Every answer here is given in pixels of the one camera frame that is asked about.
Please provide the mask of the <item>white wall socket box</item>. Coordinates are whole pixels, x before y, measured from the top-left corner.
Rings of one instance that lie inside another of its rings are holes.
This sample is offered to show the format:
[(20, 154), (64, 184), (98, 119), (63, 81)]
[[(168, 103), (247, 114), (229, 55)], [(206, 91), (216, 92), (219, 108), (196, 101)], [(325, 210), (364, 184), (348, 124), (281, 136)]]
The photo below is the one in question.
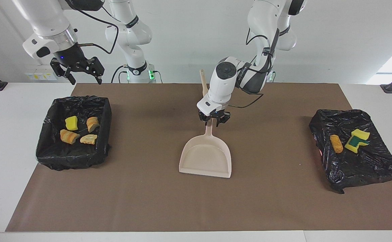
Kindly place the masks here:
[(57, 82), (59, 80), (49, 65), (28, 65), (24, 74), (30, 81)]

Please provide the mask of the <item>notched yellow sponge piece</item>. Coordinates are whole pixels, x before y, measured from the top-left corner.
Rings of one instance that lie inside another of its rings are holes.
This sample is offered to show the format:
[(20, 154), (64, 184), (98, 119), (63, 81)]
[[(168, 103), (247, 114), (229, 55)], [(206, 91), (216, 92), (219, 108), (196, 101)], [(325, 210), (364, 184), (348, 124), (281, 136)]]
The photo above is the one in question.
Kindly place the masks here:
[(353, 130), (351, 132), (351, 136), (352, 137), (356, 136), (356, 137), (358, 137), (359, 139), (362, 139), (362, 140), (368, 140), (368, 138), (370, 136), (370, 133), (366, 132), (366, 131), (362, 131), (360, 129), (355, 129), (355, 130)]

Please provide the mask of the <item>yellow sponge chunk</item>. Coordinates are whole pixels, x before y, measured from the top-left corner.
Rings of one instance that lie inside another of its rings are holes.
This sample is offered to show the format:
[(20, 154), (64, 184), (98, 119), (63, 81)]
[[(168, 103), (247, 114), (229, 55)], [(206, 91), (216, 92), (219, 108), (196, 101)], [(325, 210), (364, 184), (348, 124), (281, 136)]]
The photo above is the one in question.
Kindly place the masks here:
[(76, 131), (78, 130), (78, 118), (77, 116), (71, 116), (65, 118), (65, 126), (66, 129), (69, 131)]

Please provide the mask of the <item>beige plastic dustpan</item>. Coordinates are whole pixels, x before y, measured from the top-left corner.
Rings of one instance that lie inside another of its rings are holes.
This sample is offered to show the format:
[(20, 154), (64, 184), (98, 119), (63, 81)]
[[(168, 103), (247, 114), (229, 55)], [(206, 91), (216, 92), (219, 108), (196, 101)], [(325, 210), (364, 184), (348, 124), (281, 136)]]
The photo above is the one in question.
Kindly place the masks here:
[(220, 178), (230, 178), (231, 153), (227, 144), (213, 136), (213, 121), (208, 121), (205, 133), (191, 138), (184, 145), (179, 160), (179, 172)]

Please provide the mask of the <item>brown table mat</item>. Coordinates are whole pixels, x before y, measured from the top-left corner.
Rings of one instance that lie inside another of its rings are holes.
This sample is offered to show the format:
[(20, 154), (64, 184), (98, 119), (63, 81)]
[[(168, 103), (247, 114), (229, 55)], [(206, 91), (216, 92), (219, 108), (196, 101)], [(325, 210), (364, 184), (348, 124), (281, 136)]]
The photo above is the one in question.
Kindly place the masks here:
[(341, 88), (263, 91), (213, 131), (231, 152), (223, 179), (178, 170), (185, 143), (205, 131), (201, 84), (77, 84), (73, 95), (111, 103), (109, 155), (88, 169), (37, 165), (6, 231), (392, 230), (392, 181), (338, 194), (325, 178), (309, 122), (351, 107)]

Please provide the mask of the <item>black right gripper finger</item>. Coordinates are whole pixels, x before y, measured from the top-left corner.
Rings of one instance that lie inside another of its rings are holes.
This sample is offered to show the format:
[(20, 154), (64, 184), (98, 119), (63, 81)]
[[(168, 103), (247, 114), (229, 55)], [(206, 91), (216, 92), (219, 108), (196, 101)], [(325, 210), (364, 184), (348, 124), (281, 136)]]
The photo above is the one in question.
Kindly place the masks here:
[(62, 69), (62, 66), (57, 58), (51, 59), (50, 66), (53, 72), (56, 74), (56, 76), (67, 79), (72, 85), (76, 84), (76, 80), (71, 74), (71, 67), (67, 67), (65, 70)]
[(81, 61), (81, 68), (83, 72), (93, 76), (98, 85), (102, 84), (102, 77), (104, 75), (105, 68), (97, 56)]

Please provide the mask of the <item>yellow sponge wedge green edge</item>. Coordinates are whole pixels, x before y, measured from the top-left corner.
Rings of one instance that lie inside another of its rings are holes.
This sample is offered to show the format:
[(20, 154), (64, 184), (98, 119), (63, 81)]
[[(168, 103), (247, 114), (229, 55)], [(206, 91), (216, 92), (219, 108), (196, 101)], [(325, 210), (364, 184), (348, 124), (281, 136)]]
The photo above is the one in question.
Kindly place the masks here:
[(361, 139), (357, 136), (352, 136), (347, 143), (345, 144), (345, 148), (347, 150), (352, 151), (353, 153), (358, 153), (359, 147), (365, 147), (369, 145), (369, 141), (366, 141), (364, 139)]

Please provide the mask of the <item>brown toy nugget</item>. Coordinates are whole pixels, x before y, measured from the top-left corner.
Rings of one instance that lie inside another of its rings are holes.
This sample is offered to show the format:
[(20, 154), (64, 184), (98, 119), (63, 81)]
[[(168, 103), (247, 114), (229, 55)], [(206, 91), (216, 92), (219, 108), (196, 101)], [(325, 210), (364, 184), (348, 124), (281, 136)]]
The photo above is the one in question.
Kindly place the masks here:
[(343, 152), (344, 147), (338, 135), (330, 135), (330, 142), (336, 154), (340, 154)]

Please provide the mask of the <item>orange striped toy croissant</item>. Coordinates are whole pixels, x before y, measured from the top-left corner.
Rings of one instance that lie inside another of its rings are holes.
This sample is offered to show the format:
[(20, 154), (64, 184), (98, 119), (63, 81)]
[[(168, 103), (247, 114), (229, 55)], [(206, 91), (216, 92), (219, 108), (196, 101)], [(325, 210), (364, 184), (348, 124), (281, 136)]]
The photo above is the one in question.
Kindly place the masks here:
[(76, 140), (80, 137), (79, 134), (68, 131), (68, 130), (60, 130), (60, 139), (62, 142), (66, 144), (74, 144)]

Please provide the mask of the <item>open bin black bag liner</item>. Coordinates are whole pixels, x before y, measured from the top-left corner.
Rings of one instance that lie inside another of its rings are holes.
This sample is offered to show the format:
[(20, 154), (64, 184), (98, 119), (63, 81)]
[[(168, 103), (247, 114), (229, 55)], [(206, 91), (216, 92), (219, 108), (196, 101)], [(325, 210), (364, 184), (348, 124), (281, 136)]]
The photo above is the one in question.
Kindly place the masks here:
[[(77, 116), (80, 135), (74, 144), (66, 144), (60, 139), (60, 130), (67, 130), (65, 118)], [(86, 120), (98, 117), (100, 126), (88, 133)], [(36, 159), (53, 170), (84, 169), (105, 161), (109, 151), (109, 131), (112, 111), (106, 97), (70, 96), (53, 101), (44, 119), (36, 147)], [(79, 139), (88, 134), (96, 134), (95, 145), (81, 144)]]

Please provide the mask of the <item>beige hand brush black bristles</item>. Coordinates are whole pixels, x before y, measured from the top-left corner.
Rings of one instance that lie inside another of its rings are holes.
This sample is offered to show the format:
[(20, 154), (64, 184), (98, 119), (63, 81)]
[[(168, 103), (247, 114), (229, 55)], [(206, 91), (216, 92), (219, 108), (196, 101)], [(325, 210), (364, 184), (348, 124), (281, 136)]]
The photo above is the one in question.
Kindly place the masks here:
[(200, 78), (202, 83), (203, 97), (205, 97), (208, 94), (209, 90), (208, 90), (208, 84), (206, 82), (205, 71), (203, 69), (200, 70)]

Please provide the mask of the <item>bin covered by black bag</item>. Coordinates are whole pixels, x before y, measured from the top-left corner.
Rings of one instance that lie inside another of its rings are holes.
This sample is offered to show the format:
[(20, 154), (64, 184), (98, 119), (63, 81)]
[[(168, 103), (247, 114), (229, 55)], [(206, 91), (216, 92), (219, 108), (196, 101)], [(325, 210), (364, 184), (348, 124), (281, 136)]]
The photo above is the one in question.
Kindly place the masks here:
[[(309, 128), (321, 153), (325, 177), (336, 193), (344, 194), (344, 188), (392, 181), (392, 155), (367, 112), (319, 109)], [(345, 148), (355, 129), (370, 133), (369, 145), (359, 147), (357, 154)], [(330, 135), (340, 137), (342, 153), (334, 152)]]

